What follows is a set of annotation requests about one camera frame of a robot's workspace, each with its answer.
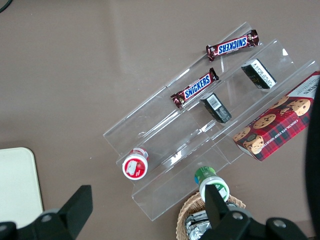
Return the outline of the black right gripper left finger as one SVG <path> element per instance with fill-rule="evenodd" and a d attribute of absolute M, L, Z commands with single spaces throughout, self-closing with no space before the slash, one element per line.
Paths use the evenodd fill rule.
<path fill-rule="evenodd" d="M 93 212 L 92 186 L 82 185 L 57 211 L 37 217 L 17 228 L 13 221 L 0 223 L 2 240 L 75 240 Z"/>

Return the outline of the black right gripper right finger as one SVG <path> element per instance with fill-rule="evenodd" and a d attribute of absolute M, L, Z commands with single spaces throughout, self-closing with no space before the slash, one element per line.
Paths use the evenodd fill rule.
<path fill-rule="evenodd" d="M 202 240 L 307 240 L 292 221 L 271 217 L 261 224 L 239 210 L 230 210 L 213 185 L 205 186 L 205 211 L 211 229 Z"/>

